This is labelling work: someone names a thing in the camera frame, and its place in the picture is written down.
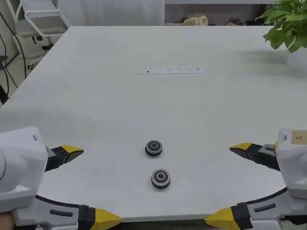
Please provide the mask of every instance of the white chair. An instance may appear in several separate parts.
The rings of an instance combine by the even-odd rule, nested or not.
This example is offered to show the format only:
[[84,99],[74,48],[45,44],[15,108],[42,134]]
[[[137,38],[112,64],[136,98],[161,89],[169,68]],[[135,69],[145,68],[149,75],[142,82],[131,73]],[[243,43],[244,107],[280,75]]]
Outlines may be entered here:
[[[20,18],[23,9],[25,19]],[[47,52],[53,46],[51,37],[58,36],[66,32],[71,26],[70,21],[60,8],[60,0],[20,0],[20,4],[14,15],[16,22],[15,30],[19,37],[36,37],[42,40],[46,37],[48,46],[42,48]],[[32,59],[28,63],[28,69],[32,70],[34,64],[38,63],[44,56]]]

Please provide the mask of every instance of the table surface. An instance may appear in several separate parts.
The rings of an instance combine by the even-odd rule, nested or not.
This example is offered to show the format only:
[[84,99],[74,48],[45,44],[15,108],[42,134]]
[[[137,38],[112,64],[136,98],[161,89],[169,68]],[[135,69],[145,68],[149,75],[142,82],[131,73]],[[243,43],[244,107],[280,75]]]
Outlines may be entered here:
[[[0,131],[36,126],[50,148],[84,148],[38,193],[123,221],[198,219],[270,195],[284,187],[280,173],[228,150],[306,127],[307,78],[265,43],[268,29],[71,27],[0,109]],[[138,74],[174,66],[206,74]],[[151,158],[155,139],[164,151]],[[164,190],[151,184],[160,168]]]

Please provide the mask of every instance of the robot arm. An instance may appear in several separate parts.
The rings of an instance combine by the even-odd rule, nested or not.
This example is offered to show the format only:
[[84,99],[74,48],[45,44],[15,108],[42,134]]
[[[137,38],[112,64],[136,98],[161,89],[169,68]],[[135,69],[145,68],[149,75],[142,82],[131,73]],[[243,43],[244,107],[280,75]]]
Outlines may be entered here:
[[283,128],[274,145],[242,143],[237,155],[281,172],[286,188],[270,196],[239,203],[209,215],[208,225],[227,230],[280,230],[281,220],[307,223],[307,130]]
[[121,218],[103,209],[36,195],[45,172],[80,156],[73,146],[49,149],[35,127],[0,134],[0,213],[12,212],[15,230],[105,230]]

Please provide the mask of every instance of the shelf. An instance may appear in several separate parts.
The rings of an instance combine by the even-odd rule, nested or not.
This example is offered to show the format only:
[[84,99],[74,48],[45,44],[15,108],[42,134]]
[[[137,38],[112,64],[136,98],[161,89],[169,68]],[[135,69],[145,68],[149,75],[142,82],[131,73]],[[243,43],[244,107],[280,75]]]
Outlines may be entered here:
[[273,4],[275,0],[165,0],[166,4]]

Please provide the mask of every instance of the ball bearing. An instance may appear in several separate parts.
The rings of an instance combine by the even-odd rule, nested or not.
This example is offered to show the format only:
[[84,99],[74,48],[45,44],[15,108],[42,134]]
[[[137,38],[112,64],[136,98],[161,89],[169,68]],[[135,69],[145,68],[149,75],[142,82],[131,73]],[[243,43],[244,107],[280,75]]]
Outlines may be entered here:
[[157,188],[166,188],[171,183],[169,173],[164,169],[157,169],[152,174],[152,184]]
[[147,143],[145,151],[150,156],[158,156],[163,151],[162,144],[157,140],[151,140]]

